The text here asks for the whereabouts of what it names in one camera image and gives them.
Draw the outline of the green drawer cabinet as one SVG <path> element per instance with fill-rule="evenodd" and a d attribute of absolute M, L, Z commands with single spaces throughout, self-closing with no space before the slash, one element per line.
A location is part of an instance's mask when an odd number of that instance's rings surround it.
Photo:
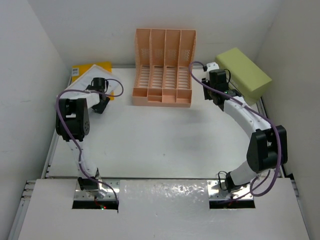
<path fill-rule="evenodd" d="M 259 101 L 272 83 L 272 79 L 236 47 L 218 54 L 215 61 L 220 68 L 230 71 L 232 85 L 250 106 Z"/>

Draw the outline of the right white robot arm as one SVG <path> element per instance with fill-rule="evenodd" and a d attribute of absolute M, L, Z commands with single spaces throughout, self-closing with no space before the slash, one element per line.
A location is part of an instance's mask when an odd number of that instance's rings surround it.
<path fill-rule="evenodd" d="M 229 87 L 227 73 L 222 69 L 207 70 L 204 84 L 204 99 L 212 100 L 223 112 L 232 117 L 249 137 L 246 160 L 238 168 L 226 174 L 224 185 L 230 193 L 248 184 L 258 174 L 288 161 L 287 131 L 282 125 L 276 130 L 280 144 L 271 124 L 255 114 L 236 89 Z"/>

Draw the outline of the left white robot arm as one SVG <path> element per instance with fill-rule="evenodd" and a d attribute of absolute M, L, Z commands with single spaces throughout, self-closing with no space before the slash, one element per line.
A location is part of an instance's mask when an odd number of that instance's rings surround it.
<path fill-rule="evenodd" d="M 90 132 L 89 109 L 102 114 L 110 101 L 106 96 L 107 79 L 95 77 L 85 90 L 66 89 L 56 99 L 55 130 L 71 149 L 77 167 L 77 181 L 82 191 L 100 194 L 102 180 L 96 165 L 88 155 L 84 138 Z"/>

